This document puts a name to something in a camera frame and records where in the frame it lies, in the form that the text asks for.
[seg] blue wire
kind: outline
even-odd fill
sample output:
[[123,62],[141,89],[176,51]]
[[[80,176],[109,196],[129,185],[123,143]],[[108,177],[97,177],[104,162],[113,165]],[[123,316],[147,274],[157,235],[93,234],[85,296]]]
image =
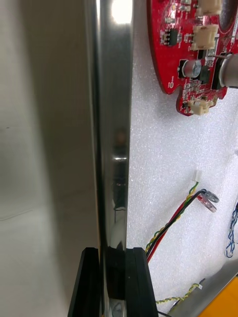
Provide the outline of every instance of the blue wire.
[[235,229],[235,225],[237,221],[238,221],[238,203],[236,205],[236,209],[233,211],[233,214],[232,214],[232,221],[231,221],[230,230],[228,234],[228,239],[230,243],[227,246],[226,252],[225,252],[226,257],[229,259],[233,257],[233,254],[235,251],[236,242],[234,238],[234,229]]

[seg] white connector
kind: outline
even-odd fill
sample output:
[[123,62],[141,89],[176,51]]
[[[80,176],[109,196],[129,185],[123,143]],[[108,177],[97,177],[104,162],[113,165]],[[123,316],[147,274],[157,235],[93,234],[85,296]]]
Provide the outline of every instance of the white connector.
[[217,15],[222,12],[223,0],[198,0],[197,16]]
[[202,178],[202,171],[200,169],[196,169],[193,174],[192,181],[195,183],[200,183]]
[[191,49],[196,50],[212,50],[216,46],[215,37],[219,26],[210,24],[205,26],[193,27],[193,43]]
[[202,99],[194,99],[188,101],[188,106],[191,108],[193,114],[203,115],[209,112],[209,108],[214,104],[212,101]]

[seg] electrolytic capacitor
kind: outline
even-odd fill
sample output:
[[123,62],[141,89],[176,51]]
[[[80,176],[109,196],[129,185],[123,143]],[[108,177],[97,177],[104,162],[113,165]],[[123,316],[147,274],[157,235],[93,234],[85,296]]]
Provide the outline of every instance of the electrolytic capacitor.
[[202,64],[200,60],[187,60],[182,67],[184,77],[196,78],[200,75]]

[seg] red circuit board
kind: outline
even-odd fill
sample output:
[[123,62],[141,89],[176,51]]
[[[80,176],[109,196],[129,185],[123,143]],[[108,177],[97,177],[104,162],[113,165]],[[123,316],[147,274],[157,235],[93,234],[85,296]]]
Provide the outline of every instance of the red circuit board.
[[[218,59],[214,55],[238,53],[238,13],[234,12],[230,25],[222,30],[218,15],[196,16],[197,0],[191,1],[189,12],[180,10],[181,3],[181,0],[147,0],[148,29],[152,58],[161,88],[166,94],[172,94],[179,87],[177,110],[190,116],[193,113],[188,106],[184,106],[189,100],[205,98],[215,106],[217,99],[223,99],[227,93],[226,87],[212,89]],[[198,51],[191,49],[193,27],[209,24],[219,25],[216,47],[208,50],[206,57],[201,59],[201,64],[210,69],[209,82],[202,84],[189,77],[179,78],[180,61],[198,59]],[[178,42],[174,46],[164,42],[165,34],[171,29],[178,30]]]

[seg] white wire connector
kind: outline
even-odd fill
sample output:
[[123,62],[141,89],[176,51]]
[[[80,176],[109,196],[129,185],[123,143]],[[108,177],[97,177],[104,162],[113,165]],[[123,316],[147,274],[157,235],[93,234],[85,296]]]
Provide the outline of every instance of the white wire connector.
[[196,169],[194,171],[192,181],[195,183],[197,183],[197,182],[200,183],[201,178],[202,178],[202,171],[200,169]]

